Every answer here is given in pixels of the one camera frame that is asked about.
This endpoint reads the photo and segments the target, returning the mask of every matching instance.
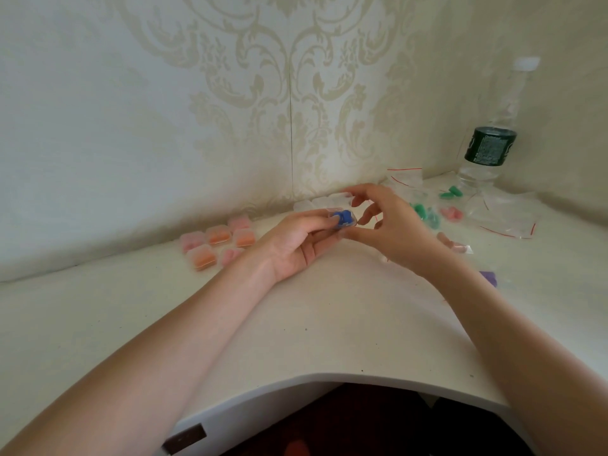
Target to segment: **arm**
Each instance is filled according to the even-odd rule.
[[[601,454],[608,447],[608,385],[555,339],[518,313],[478,272],[431,234],[413,209],[388,188],[348,189],[354,206],[374,201],[366,224],[346,238],[373,246],[413,270],[444,296],[490,374],[546,454]]]
[[[325,210],[288,216],[187,301],[80,379],[0,455],[152,454],[270,288],[338,242],[331,230],[337,222]]]

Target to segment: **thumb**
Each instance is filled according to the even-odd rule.
[[[345,227],[340,230],[340,235],[349,240],[358,241],[368,246],[375,247],[377,230],[364,229],[363,227]]]

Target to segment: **person's right arm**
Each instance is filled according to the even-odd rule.
[[[340,233],[376,248],[441,292],[541,451],[606,454],[608,384],[441,244],[390,189],[362,184],[346,191],[355,195],[353,206],[373,202],[359,224],[380,212],[383,220],[374,230]]]

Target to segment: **white bottle cap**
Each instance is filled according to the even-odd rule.
[[[513,70],[518,72],[533,72],[541,63],[541,58],[538,56],[521,57],[513,60]]]

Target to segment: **plastic bottle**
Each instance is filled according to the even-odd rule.
[[[513,61],[507,92],[486,126],[475,128],[465,160],[458,176],[467,190],[478,190],[491,185],[500,174],[500,167],[513,145],[517,132],[513,130],[523,89],[530,72],[538,67],[539,57],[523,57]]]

